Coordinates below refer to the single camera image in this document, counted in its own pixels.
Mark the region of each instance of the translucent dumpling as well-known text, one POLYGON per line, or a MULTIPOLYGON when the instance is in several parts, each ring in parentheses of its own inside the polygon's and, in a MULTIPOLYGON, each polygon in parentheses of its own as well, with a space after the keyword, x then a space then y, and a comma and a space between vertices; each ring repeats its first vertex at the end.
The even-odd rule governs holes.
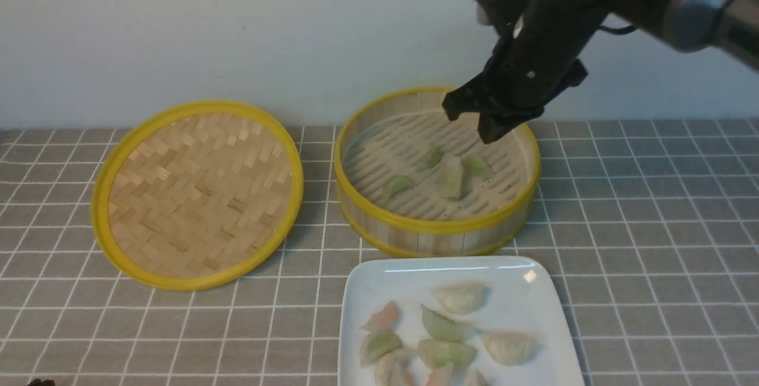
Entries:
POLYGON ((434 294, 440 305, 453 315, 467 315, 485 304, 487 288, 482 283, 463 283, 437 289, 434 294))
POLYGON ((389 302, 382 310, 373 314, 369 321, 366 322, 361 329, 370 333, 377 333, 380 331, 390 331, 396 327, 400 311, 398 310, 398 303, 389 302))
POLYGON ((361 342, 361 352, 359 354, 361 366, 366 367, 380 358, 380 356, 402 347, 403 342, 401 342, 401 338, 392 331, 371 333, 364 337, 363 342, 361 342))
POLYGON ((529 335, 515 331, 489 331, 480 337, 493 361, 504 365, 528 362, 535 356, 540 345, 529 335))
POLYGON ((477 356, 477 350, 472 346, 433 339, 421 340, 418 351, 428 369, 439 369, 450 362, 454 372, 466 370, 477 356))
POLYGON ((377 361, 377 366, 374 367, 374 384, 376 386, 390 386, 393 368, 397 364, 405 368, 416 354, 415 351, 409 349, 398 349, 382 355, 377 361))
POLYGON ((429 373, 426 386, 450 386, 451 377, 453 376, 453 362, 448 362, 444 366, 432 370, 429 373))

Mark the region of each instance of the woven bamboo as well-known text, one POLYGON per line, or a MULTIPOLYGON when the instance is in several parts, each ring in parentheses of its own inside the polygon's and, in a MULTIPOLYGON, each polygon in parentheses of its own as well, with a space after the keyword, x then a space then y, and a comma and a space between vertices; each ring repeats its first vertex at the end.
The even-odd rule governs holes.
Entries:
POLYGON ((145 138, 117 171, 109 226, 145 272, 199 278, 249 259, 279 226, 293 191, 282 143, 260 123, 188 116, 145 138))
POLYGON ((476 115, 448 121, 440 107, 446 92, 422 89, 385 97, 353 116, 338 138, 342 210, 368 242, 396 256, 491 253, 518 232, 531 208, 540 153, 529 127, 484 145, 476 115), (436 146, 447 157, 479 154, 493 175, 467 177, 461 199, 439 196, 440 164, 420 167, 436 146), (415 184, 387 197, 383 185, 396 175, 415 184))

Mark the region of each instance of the square plate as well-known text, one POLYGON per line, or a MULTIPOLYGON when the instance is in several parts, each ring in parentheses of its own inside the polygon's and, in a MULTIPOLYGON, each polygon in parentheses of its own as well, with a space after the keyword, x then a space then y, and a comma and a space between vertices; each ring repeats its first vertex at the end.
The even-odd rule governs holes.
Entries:
MULTIPOLYGON (((526 257, 441 257, 441 259, 395 259, 358 265, 347 278, 342 305, 338 356, 339 386, 374 384, 374 365, 362 369, 358 354, 366 332, 360 330, 372 313, 395 300, 401 308, 396 334, 408 348, 428 338, 421 324, 423 303, 442 310, 432 291, 440 286, 482 282, 490 288, 485 305, 466 316, 483 330, 518 330, 532 334, 542 348, 531 362, 504 366, 485 351, 479 337, 466 340, 477 348, 470 369, 479 369, 491 386, 583 386, 580 364, 572 344, 558 294, 548 272, 526 257)), ((409 365, 416 384, 426 383, 429 370, 419 358, 409 365)), ((452 384, 463 384, 466 373, 458 373, 452 384)))

